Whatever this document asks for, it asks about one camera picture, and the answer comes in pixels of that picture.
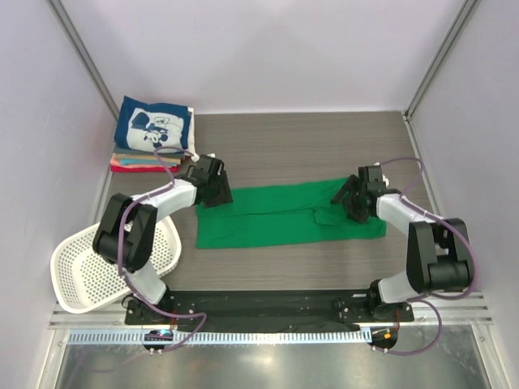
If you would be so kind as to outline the green t shirt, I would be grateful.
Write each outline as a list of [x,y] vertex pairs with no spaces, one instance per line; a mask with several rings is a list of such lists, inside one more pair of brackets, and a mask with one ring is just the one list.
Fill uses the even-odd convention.
[[233,202],[196,209],[196,247],[203,250],[287,246],[313,242],[376,239],[382,220],[351,220],[332,197],[344,178],[291,185],[232,189]]

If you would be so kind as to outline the white perforated plastic basket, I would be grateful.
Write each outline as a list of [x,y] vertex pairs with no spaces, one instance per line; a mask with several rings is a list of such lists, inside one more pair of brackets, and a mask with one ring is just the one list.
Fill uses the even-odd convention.
[[[107,306],[131,290],[118,274],[92,249],[99,225],[94,224],[62,241],[50,260],[54,292],[60,306],[72,314],[85,314]],[[182,243],[174,222],[166,217],[156,225],[152,253],[146,265],[129,275],[132,285],[153,302],[165,290],[160,277],[176,268]]]

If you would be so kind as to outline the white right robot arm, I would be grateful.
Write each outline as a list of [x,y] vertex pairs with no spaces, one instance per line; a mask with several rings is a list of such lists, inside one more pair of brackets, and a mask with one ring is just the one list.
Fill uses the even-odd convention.
[[362,308],[375,321],[398,318],[419,297],[442,294],[463,298],[475,277],[465,222],[443,219],[410,202],[388,186],[380,165],[368,165],[349,176],[332,197],[349,219],[365,224],[379,219],[406,237],[405,269],[370,284]]

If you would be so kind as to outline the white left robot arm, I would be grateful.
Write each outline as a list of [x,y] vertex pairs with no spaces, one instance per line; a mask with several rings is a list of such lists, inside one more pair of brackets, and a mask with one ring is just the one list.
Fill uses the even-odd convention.
[[165,323],[174,315],[174,304],[169,287],[151,264],[157,223],[184,208],[232,202],[225,163],[215,156],[202,155],[164,186],[134,196],[113,195],[92,249],[117,267],[118,275],[144,303],[145,316],[153,323]]

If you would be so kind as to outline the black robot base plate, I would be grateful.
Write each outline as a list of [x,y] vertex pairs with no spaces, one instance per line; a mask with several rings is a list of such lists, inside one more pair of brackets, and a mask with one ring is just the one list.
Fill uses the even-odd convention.
[[406,302],[384,304],[365,289],[177,291],[171,313],[205,313],[202,332],[325,333],[362,323],[411,323]]

